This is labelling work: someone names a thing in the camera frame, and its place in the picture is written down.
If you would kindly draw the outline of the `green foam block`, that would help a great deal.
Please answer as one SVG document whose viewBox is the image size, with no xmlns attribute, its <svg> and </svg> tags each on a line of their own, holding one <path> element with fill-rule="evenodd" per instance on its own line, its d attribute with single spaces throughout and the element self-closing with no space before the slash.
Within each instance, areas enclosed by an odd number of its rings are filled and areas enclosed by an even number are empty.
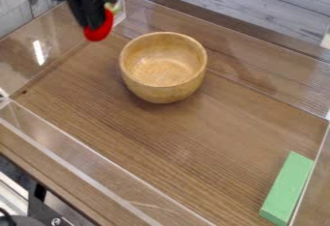
<svg viewBox="0 0 330 226">
<path fill-rule="evenodd" d="M 259 215 L 275 226 L 288 226 L 311 168 L 311 159 L 294 152 L 288 154 L 259 210 Z"/>
</svg>

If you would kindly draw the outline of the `red plush strawberry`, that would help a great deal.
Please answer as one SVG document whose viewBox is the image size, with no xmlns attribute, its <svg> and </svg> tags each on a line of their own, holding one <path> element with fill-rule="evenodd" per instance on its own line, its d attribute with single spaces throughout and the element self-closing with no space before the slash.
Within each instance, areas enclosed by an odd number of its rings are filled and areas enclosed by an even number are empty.
<svg viewBox="0 0 330 226">
<path fill-rule="evenodd" d="M 92 30 L 89 26 L 84 28 L 84 36 L 88 41 L 98 42 L 104 40 L 109 35 L 114 23 L 113 7 L 114 4 L 110 3 L 104 4 L 105 20 L 97 29 Z"/>
</svg>

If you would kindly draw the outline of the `wooden bowl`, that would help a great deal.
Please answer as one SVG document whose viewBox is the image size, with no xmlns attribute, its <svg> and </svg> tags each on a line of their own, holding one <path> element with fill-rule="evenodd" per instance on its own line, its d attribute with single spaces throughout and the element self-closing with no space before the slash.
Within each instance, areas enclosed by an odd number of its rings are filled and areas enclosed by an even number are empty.
<svg viewBox="0 0 330 226">
<path fill-rule="evenodd" d="M 139 98 L 152 103 L 172 103 L 199 89 L 207 54 L 192 37 L 153 32 L 125 44 L 118 65 L 125 85 Z"/>
</svg>

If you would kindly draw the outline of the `black table leg bracket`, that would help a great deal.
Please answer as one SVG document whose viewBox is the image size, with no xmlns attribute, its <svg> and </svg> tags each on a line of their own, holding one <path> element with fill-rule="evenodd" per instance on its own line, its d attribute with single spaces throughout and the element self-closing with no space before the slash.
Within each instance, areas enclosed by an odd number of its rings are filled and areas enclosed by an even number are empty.
<svg viewBox="0 0 330 226">
<path fill-rule="evenodd" d="M 28 193 L 26 215 L 44 226 L 73 226 L 73 224 L 45 204 L 46 189 L 36 184 Z"/>
</svg>

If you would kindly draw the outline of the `clear acrylic corner bracket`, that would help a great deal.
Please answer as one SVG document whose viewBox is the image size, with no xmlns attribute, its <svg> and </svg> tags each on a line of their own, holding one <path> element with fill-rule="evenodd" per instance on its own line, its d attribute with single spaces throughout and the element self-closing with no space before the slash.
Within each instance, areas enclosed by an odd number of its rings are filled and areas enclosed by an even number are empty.
<svg viewBox="0 0 330 226">
<path fill-rule="evenodd" d="M 125 0 L 117 0 L 113 7 L 114 23 L 117 25 L 126 17 Z"/>
</svg>

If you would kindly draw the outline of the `clear acrylic enclosure wall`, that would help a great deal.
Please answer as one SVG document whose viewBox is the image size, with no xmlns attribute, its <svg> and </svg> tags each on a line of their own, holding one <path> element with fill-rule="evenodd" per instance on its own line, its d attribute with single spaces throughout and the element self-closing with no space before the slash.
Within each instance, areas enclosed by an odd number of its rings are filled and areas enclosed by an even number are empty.
<svg viewBox="0 0 330 226">
<path fill-rule="evenodd" d="M 149 0 L 88 42 L 65 6 L 0 39 L 0 155 L 97 226 L 272 226 L 259 210 L 289 154 L 327 135 L 330 63 Z M 153 104 L 118 56 L 172 31 L 207 52 L 197 91 Z"/>
</svg>

